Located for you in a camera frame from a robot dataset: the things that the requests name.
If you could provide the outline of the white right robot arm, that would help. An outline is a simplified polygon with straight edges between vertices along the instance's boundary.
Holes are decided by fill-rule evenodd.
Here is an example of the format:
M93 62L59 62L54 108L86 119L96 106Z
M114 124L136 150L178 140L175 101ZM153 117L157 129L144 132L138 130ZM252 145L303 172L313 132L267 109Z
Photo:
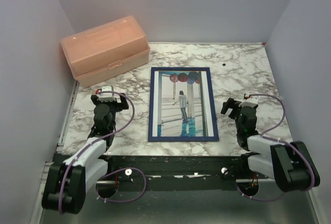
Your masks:
M223 102L221 114L230 112L235 121L239 146L247 151L238 173L250 178L256 172L273 179L282 192L309 191L320 184L320 175L302 141L286 142L258 132L257 108L261 94L245 94L243 101L229 98Z

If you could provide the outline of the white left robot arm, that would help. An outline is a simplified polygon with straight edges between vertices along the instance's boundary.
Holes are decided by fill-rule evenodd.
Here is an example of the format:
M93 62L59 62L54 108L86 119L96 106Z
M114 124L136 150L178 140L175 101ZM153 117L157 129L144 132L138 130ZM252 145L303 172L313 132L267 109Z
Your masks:
M110 148L116 133L116 114L133 108L132 101L114 91L100 91L91 96L94 108L94 124L88 139L74 155L62 163L53 163L43 191L41 206L60 214L77 214L82 209L87 191L97 179L109 180L115 168L101 156Z

